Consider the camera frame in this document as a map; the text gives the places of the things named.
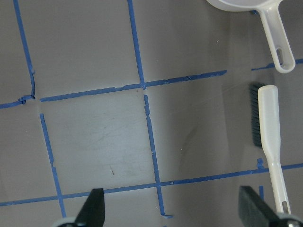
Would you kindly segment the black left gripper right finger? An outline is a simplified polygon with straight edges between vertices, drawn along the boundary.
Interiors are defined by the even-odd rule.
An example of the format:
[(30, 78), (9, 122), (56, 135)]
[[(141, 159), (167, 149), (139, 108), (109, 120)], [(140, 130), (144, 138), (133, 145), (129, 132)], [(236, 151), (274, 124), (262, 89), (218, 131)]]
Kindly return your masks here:
[(245, 227), (277, 227), (277, 214), (250, 186), (240, 186), (238, 214)]

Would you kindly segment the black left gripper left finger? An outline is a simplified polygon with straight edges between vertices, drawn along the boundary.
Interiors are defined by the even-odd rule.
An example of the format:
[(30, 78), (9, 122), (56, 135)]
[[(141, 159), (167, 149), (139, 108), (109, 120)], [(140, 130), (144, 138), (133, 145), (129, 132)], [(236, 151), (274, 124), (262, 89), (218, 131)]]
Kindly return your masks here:
[(105, 199), (103, 188), (92, 189), (75, 221), (75, 227), (103, 227)]

